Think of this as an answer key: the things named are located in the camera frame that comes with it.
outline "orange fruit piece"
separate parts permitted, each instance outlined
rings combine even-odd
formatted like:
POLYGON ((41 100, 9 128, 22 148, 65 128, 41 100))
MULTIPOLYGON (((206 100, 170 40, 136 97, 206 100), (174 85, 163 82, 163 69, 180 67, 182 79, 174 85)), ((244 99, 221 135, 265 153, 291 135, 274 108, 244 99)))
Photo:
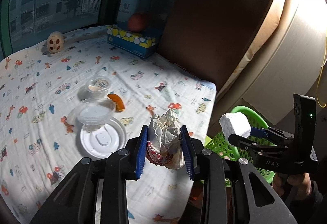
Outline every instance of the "orange fruit piece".
POLYGON ((107 97, 109 97, 113 102, 116 102, 116 111, 124 111, 125 110, 125 106, 124 103, 122 101, 122 99, 120 98, 119 95, 117 94, 108 94, 107 97))

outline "stuffed toy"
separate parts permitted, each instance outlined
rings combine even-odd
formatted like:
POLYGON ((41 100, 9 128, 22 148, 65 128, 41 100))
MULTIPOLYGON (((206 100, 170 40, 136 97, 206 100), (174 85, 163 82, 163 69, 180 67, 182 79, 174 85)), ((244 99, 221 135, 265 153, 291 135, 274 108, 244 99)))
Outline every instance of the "stuffed toy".
POLYGON ((61 51, 63 49, 64 36, 60 32, 52 32, 46 41, 46 46, 48 51, 53 54, 61 51))

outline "screw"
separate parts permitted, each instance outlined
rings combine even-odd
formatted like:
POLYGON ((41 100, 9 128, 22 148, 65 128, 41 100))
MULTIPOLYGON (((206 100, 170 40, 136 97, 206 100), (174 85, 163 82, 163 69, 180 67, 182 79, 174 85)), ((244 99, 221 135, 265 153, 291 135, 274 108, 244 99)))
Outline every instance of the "screw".
POLYGON ((211 155, 212 152, 211 152, 210 149, 205 148, 205 149, 202 149, 201 153, 202 153, 203 155, 211 155))
POLYGON ((83 165, 87 165, 87 164, 89 164, 90 162, 91 162, 90 158, 82 158, 82 160, 81 160, 81 163, 82 163, 83 165))
POLYGON ((118 154, 119 155, 127 155, 128 154, 128 150, 125 148, 119 149, 118 150, 118 154))
POLYGON ((238 160, 238 162, 240 162, 242 165, 246 165, 246 164, 248 164, 248 160, 245 159, 245 158, 240 158, 240 159, 238 160))

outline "yellow cable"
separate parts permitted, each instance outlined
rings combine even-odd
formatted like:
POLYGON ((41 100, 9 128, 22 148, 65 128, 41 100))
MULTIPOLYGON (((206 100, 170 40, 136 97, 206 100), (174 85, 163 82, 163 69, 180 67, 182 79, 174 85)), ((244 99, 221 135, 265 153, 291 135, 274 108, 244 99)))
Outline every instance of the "yellow cable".
POLYGON ((326 53, 327 53, 327 30, 326 30, 326 39, 325 39, 325 55, 324 55, 324 58, 323 58, 323 64, 322 64, 321 69, 320 69, 320 74, 319 74, 319 79, 318 79, 317 89, 316 89, 317 102, 318 102, 319 106, 322 107, 322 108, 325 108, 327 106, 327 104, 325 104, 323 106, 320 104, 319 99, 318 99, 318 88, 319 88, 320 78, 321 78, 321 75, 323 73, 323 69, 324 69, 324 65, 325 65, 326 53))

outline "human hand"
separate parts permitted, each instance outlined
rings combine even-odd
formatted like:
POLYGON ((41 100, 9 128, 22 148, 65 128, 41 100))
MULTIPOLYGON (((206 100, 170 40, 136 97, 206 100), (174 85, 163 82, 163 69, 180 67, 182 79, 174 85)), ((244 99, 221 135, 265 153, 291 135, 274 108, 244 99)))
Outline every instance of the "human hand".
MULTIPOLYGON (((281 197, 284 194, 284 189, 282 187, 283 180, 279 177, 278 173, 275 174, 272 182, 275 192, 281 197)), ((295 200, 304 200, 311 194, 311 180, 308 173, 290 175, 287 178, 287 182, 299 188, 295 200)))

